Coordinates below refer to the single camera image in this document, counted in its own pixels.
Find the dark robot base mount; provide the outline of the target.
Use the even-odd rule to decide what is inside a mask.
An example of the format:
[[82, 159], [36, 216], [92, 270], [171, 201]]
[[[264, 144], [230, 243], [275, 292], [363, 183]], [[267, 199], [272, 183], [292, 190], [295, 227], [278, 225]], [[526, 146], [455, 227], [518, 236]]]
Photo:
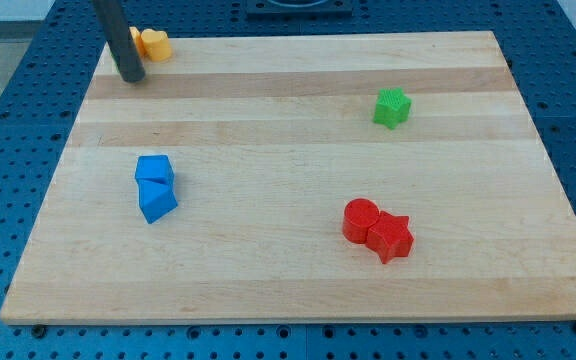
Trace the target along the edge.
[[244, 0], [248, 18], [270, 16], [349, 16], [352, 0]]

